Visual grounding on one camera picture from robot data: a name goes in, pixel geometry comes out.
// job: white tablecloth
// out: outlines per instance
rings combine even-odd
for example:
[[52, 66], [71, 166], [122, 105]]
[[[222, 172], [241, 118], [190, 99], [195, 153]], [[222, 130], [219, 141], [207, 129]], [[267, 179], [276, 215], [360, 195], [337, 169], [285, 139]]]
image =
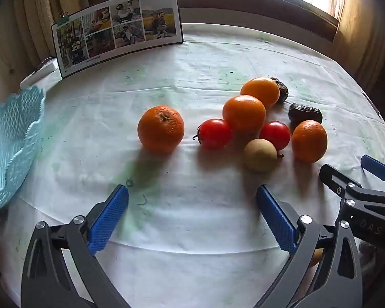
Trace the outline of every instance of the white tablecloth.
[[[261, 184], [323, 224], [333, 224], [339, 210], [339, 198], [318, 178], [324, 163], [363, 187], [385, 190], [360, 168], [364, 154], [385, 162], [385, 123], [336, 62], [256, 30], [183, 29], [184, 44], [120, 57], [62, 81], [56, 71], [39, 82], [58, 84], [47, 93], [41, 152], [12, 201], [2, 244], [4, 281], [16, 301], [34, 225], [85, 215], [117, 184], [128, 186], [129, 208], [97, 258], [134, 308], [253, 307], [288, 257], [255, 206]], [[242, 166], [243, 141], [206, 152], [192, 140], [200, 123], [222, 117], [223, 104], [246, 81], [266, 75], [290, 92], [268, 120], [289, 124], [293, 102], [321, 110], [329, 143], [317, 163], [295, 161], [289, 145], [275, 171], [258, 175]], [[146, 153], [137, 137], [140, 117], [155, 105], [173, 107], [185, 122], [183, 141], [167, 157]]]

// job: blue plastic basket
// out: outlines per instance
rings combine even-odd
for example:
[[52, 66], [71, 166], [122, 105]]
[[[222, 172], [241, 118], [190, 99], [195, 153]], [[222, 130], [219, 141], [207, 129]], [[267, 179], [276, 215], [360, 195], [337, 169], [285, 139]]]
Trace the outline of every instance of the blue plastic basket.
[[43, 90], [32, 87], [0, 105], [0, 209], [16, 193], [33, 163], [44, 116]]

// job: cherry tomato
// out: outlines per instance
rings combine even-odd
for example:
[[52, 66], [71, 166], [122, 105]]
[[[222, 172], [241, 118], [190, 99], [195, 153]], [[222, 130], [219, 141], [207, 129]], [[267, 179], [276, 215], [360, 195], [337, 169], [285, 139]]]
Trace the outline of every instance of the cherry tomato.
[[220, 149], [225, 147], [231, 140], [231, 128], [223, 119], [209, 119], [197, 128], [200, 144], [207, 149]]
[[290, 142], [290, 129], [280, 121], [270, 121], [264, 125], [259, 133], [260, 139], [268, 140], [277, 151], [284, 149]]

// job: metal screw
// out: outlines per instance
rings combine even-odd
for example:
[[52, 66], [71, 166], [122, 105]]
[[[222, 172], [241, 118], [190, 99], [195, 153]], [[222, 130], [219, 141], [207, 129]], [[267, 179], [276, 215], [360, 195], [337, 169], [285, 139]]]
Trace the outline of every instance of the metal screw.
[[84, 222], [84, 217], [79, 215], [73, 219], [75, 225], [81, 225]]
[[341, 225], [341, 227], [343, 227], [343, 228], [349, 228], [349, 223], [348, 223], [348, 221], [345, 221], [345, 220], [341, 220], [340, 221], [340, 225]]
[[37, 223], [36, 228], [37, 229], [43, 229], [44, 226], [45, 226], [45, 222], [44, 221], [40, 221], [40, 222]]
[[309, 215], [303, 215], [301, 217], [301, 221], [308, 225], [309, 223], [312, 222], [312, 218]]

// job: orange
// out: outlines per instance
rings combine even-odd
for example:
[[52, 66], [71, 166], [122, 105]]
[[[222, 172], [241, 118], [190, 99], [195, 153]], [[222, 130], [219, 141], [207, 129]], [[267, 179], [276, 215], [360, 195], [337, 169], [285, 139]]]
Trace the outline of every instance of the orange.
[[223, 119], [236, 132], [258, 131], [264, 124], [265, 117], [264, 105], [249, 95], [235, 96], [224, 104]]
[[280, 98], [280, 89], [270, 78], [255, 78], [249, 80], [241, 88], [241, 95], [251, 95], [258, 98], [266, 109], [271, 108]]
[[317, 265], [322, 259], [322, 254], [323, 254], [323, 248], [315, 249], [314, 254], [312, 255], [312, 259], [311, 259], [308, 267], [313, 267], [313, 266]]
[[156, 106], [143, 114], [137, 133], [145, 149], [154, 153], [170, 153], [183, 139], [184, 121], [176, 110]]
[[292, 133], [292, 151], [299, 160], [318, 161], [326, 152], [328, 138], [323, 126], [314, 120], [305, 120]]

